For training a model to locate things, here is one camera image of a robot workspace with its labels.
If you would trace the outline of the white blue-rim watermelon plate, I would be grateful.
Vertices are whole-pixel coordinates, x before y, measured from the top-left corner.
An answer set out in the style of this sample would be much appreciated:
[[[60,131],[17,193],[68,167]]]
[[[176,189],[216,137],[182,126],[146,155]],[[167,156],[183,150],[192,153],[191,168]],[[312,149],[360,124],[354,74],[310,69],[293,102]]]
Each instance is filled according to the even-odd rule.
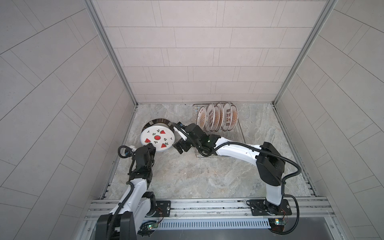
[[[157,152],[163,152],[172,147],[175,142],[175,134],[168,125],[159,123],[144,127],[140,140],[144,146],[152,144]]]

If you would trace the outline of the dark striped rim cream plate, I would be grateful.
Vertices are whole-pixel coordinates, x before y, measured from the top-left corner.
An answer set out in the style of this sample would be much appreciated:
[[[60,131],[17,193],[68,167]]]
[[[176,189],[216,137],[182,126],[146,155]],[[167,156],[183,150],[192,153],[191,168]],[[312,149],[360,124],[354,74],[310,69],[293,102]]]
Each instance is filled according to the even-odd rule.
[[[160,119],[154,119],[154,120],[149,121],[147,124],[145,124],[143,129],[146,129],[146,128],[149,128],[149,127],[155,126],[155,125],[168,127],[170,129],[173,127],[173,124],[169,120],[160,118]]]

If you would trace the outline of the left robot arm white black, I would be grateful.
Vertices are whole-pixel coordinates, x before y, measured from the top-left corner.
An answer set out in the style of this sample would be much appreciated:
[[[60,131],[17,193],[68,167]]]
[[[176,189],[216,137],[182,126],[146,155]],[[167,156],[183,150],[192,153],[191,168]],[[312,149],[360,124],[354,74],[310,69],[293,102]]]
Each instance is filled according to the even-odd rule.
[[[147,189],[151,183],[156,147],[149,143],[138,149],[118,148],[122,159],[131,158],[128,189],[109,214],[101,215],[96,224],[96,240],[136,240],[146,215],[156,212],[156,198]]]

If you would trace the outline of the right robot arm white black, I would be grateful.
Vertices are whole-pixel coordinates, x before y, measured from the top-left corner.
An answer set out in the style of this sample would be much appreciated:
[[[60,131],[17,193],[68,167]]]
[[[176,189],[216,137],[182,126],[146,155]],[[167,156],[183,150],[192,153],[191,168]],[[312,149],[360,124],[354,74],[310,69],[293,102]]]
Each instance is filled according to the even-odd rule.
[[[296,162],[281,156],[271,143],[248,145],[230,141],[219,135],[207,135],[196,124],[184,126],[180,122],[173,123],[173,128],[181,136],[173,144],[180,154],[194,147],[204,158],[227,156],[256,166],[261,180],[266,184],[264,209],[271,215],[281,211],[286,180],[302,172]]]

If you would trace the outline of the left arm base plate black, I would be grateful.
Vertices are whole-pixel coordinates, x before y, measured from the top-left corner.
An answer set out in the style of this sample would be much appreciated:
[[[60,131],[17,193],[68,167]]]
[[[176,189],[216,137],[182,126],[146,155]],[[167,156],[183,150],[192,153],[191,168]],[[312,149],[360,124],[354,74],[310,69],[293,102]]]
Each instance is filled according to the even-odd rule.
[[[171,201],[156,201],[154,206],[151,206],[150,212],[146,218],[164,218],[169,217],[171,211]]]

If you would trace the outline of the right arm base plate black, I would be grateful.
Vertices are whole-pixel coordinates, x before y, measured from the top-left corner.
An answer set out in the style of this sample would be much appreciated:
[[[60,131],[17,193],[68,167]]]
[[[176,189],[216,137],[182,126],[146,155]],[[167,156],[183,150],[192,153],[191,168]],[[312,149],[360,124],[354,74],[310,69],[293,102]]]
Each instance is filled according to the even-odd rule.
[[[253,216],[291,216],[291,206],[286,199],[282,199],[279,206],[263,200],[248,200],[246,204],[251,208]]]

